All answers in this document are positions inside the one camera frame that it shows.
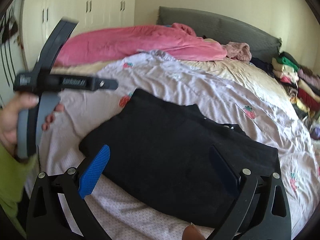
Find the left hand red nails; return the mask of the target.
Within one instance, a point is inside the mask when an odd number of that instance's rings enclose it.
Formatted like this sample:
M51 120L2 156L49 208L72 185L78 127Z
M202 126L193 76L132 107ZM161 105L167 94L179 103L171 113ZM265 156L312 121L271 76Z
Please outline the left hand red nails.
M1 110L1 144L11 156L15 156L17 145L18 114L32 109L39 103L39 97L30 93L17 93Z

